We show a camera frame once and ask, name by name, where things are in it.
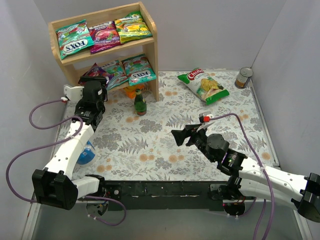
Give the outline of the purple Fox's berries bag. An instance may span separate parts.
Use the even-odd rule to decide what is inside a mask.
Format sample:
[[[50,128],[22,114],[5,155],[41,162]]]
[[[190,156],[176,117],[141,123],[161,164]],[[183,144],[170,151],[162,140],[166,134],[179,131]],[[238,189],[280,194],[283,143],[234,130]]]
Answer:
[[[109,82],[113,75],[106,72],[102,67],[94,63],[91,68],[83,74],[84,77],[105,77],[107,82]]]
[[[88,28],[94,42],[90,53],[95,54],[121,45],[114,21],[108,21]]]

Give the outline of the teal Fox's mint bag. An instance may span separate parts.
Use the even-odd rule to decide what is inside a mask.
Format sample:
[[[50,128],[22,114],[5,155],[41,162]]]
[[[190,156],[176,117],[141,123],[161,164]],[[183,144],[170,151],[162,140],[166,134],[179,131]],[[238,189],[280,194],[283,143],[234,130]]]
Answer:
[[[94,45],[86,19],[61,27],[55,33],[61,60]]]
[[[108,91],[128,81],[128,77],[125,74],[123,67],[120,65],[119,60],[102,65],[101,68],[106,73],[112,75],[106,88]]]
[[[144,53],[124,59],[121,63],[128,78],[129,86],[135,86],[156,79],[156,74]]]

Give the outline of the yellow green Fox's bag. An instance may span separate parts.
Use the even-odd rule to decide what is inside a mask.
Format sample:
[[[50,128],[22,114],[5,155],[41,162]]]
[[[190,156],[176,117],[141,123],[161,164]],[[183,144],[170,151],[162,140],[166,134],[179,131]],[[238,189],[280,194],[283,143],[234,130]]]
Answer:
[[[121,44],[152,37],[140,11],[133,11],[114,21]]]

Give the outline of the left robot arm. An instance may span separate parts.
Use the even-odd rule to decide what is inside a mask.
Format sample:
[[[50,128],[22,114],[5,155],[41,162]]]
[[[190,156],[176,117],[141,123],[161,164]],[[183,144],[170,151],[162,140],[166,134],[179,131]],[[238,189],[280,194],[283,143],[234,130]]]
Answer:
[[[82,86],[64,86],[62,102],[74,101],[76,107],[68,134],[55,155],[43,169],[32,174],[36,201],[52,207],[70,210],[80,198],[102,197],[104,178],[95,174],[72,180],[73,170],[105,113],[108,78],[82,76]]]

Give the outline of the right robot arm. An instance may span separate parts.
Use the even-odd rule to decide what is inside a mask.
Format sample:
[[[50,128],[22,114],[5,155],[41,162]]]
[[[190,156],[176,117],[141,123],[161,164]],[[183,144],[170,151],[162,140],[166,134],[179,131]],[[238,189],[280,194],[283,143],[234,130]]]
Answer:
[[[253,197],[296,210],[307,220],[320,221],[320,176],[293,174],[258,161],[230,148],[221,134],[206,134],[201,124],[186,125],[171,134],[178,146],[195,146],[217,169],[229,177],[213,195],[222,200]]]

